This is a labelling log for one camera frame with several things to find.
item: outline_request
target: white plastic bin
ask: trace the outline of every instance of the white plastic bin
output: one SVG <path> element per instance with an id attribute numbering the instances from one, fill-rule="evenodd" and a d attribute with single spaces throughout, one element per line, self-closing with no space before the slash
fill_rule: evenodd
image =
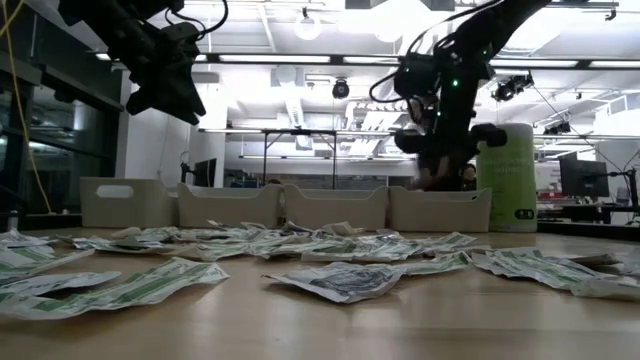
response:
<path id="1" fill-rule="evenodd" d="M 391 228 L 404 232 L 488 232 L 491 189 L 469 192 L 389 190 Z"/>
<path id="2" fill-rule="evenodd" d="M 385 228 L 388 188 L 377 190 L 301 190 L 285 185 L 287 220 L 309 229 L 347 221 L 354 228 Z"/>
<path id="3" fill-rule="evenodd" d="M 82 226 L 155 228 L 177 225 L 178 200 L 159 180 L 81 178 Z"/>
<path id="4" fill-rule="evenodd" d="M 241 222 L 278 226 L 282 186 L 262 189 L 214 189 L 178 184 L 180 226 L 211 227 L 207 220 L 240 226 Z"/>

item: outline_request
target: bin handle cutout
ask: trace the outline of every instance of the bin handle cutout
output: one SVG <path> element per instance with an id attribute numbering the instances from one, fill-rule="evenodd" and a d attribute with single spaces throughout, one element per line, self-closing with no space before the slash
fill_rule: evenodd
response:
<path id="1" fill-rule="evenodd" d="M 129 199 L 133 197 L 133 188 L 128 185 L 100 185 L 96 195 L 108 199 Z"/>

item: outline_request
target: table surface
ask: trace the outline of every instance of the table surface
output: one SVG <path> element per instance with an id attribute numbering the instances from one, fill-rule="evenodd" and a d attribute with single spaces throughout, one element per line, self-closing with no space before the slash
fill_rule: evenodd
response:
<path id="1" fill-rule="evenodd" d="M 54 233 L 105 234 L 89 229 Z M 478 237 L 495 248 L 538 246 L 550 255 L 635 247 L 548 234 Z M 97 254 L 51 272 L 118 270 L 130 275 L 164 261 L 160 256 Z M 243 257 L 219 264 L 230 279 L 184 288 L 158 305 L 58 321 L 0 316 L 2 358 L 618 360 L 640 354 L 640 304 L 580 299 L 476 268 L 403 279 L 380 298 L 336 305 L 261 278 L 294 269 L 299 260 Z"/>

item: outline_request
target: computer monitor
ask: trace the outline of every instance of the computer monitor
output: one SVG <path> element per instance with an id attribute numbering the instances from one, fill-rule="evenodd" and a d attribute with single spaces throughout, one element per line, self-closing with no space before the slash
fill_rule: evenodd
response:
<path id="1" fill-rule="evenodd" d="M 561 158 L 560 180 L 566 196 L 609 197 L 606 163 Z"/>
<path id="2" fill-rule="evenodd" d="M 193 170 L 193 185 L 213 187 L 216 178 L 217 159 L 196 163 Z"/>

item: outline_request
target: ceiling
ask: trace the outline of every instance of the ceiling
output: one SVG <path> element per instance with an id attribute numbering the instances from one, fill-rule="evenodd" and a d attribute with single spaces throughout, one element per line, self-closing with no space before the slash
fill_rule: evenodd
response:
<path id="1" fill-rule="evenodd" d="M 544 56 L 560 58 L 607 57 L 640 58 L 640 1 L 617 0 L 620 6 L 613 21 L 605 21 L 609 10 L 544 9 L 529 19 L 512 37 L 504 52 L 510 56 Z M 84 24 L 66 27 L 57 14 L 57 0 L 27 0 L 36 11 L 65 28 L 95 51 L 106 51 L 104 44 Z M 181 12 L 215 24 L 222 16 L 219 1 L 186 1 Z M 296 33 L 296 21 L 302 6 L 321 23 L 313 40 L 303 35 L 313 24 L 303 22 Z M 415 34 L 451 13 L 432 12 L 419 0 L 388 0 L 372 10 L 344 10 L 344 0 L 302 3 L 295 0 L 230 1 L 228 21 L 198 45 L 203 52 L 217 53 L 314 53 L 314 54 L 387 54 L 406 51 Z M 163 14 L 150 22 L 167 26 Z M 433 34 L 446 34 L 451 26 L 441 25 Z M 227 94 L 232 121 L 273 120 L 287 112 L 289 93 L 272 87 L 269 65 L 196 65 L 194 71 L 220 74 Z M 348 104 L 368 96 L 369 87 L 388 74 L 388 68 L 375 67 L 301 67 L 306 74 L 324 74 L 347 79 L 348 99 L 334 100 L 332 84 L 317 83 L 300 89 L 305 113 L 344 116 Z M 569 110 L 572 122 L 588 125 L 593 110 L 616 99 L 620 94 L 640 91 L 640 72 L 631 71 L 534 71 L 538 88 L 528 89 L 514 100 L 496 103 L 490 86 L 480 89 L 476 101 L 475 122 L 539 123 L 556 111 Z"/>

